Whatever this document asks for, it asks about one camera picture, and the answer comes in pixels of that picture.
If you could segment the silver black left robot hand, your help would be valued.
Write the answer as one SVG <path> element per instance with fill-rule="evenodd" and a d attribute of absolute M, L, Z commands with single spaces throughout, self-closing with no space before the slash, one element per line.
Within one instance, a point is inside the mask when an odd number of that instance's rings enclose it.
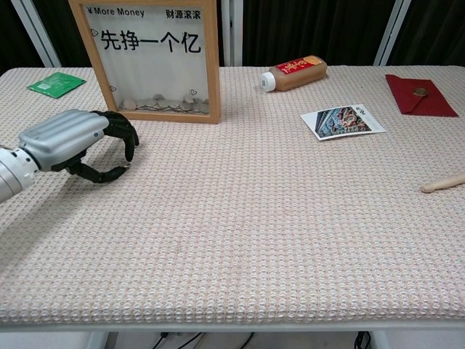
<path fill-rule="evenodd" d="M 98 172 L 81 162 L 87 149 L 104 136 L 122 139 L 125 159 L 132 161 L 140 143 L 137 131 L 124 115 L 114 111 L 64 111 L 21 132 L 19 140 L 20 148 L 42 172 L 65 169 L 93 183 L 105 183 L 118 179 L 126 167 Z"/>

